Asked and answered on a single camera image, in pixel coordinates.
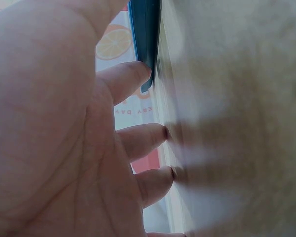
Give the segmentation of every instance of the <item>beige surface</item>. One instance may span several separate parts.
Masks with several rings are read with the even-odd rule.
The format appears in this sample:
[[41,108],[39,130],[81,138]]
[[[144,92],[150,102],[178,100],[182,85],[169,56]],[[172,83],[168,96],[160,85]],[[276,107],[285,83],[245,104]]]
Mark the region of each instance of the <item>beige surface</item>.
[[296,0],[164,0],[157,117],[173,231],[296,237]]

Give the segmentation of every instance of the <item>blue plastic object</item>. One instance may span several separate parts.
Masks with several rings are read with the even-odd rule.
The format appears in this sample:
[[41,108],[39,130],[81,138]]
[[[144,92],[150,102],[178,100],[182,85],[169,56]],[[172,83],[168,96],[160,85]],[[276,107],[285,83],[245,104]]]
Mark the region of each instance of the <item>blue plastic object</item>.
[[128,3],[134,47],[137,61],[146,63],[151,69],[150,79],[141,87],[146,92],[152,86],[157,63],[161,2],[160,0],[131,0]]

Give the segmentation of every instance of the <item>palm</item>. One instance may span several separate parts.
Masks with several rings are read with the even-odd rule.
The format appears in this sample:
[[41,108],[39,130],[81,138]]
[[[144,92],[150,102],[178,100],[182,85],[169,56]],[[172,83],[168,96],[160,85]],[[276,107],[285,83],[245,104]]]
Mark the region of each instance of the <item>palm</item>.
[[[100,16],[101,4],[92,8]],[[149,71],[128,63],[94,80],[95,42],[125,4],[111,0],[116,9],[95,26],[86,20],[88,6],[85,17],[44,1],[0,13],[0,235],[145,236],[142,208],[167,192],[171,171],[133,175],[130,163],[160,145],[165,130],[152,124],[116,132],[113,107]]]

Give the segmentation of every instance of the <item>finger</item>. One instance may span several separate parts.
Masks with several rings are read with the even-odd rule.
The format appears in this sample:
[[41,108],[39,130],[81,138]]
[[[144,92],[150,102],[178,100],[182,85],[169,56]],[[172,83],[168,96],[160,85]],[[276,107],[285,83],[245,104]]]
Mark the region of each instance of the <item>finger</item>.
[[97,73],[110,90],[114,105],[131,96],[151,75],[151,69],[142,62],[122,63]]
[[173,234],[147,233],[147,237],[186,237],[186,235],[181,233],[173,233]]
[[108,24],[128,3],[128,0],[55,0],[82,15],[101,38]]
[[142,195],[142,205],[146,208],[161,200],[173,183],[172,169],[168,166],[135,174]]
[[117,132],[130,162],[134,162],[159,147],[167,139],[167,130],[159,124],[145,124]]

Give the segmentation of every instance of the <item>orange slice illustration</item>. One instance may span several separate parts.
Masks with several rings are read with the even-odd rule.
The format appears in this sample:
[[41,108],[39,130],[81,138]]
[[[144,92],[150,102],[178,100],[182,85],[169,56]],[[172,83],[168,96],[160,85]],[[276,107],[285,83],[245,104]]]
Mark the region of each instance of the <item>orange slice illustration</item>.
[[133,43],[130,29],[122,25],[109,25],[95,48],[101,60],[112,60],[127,52]]

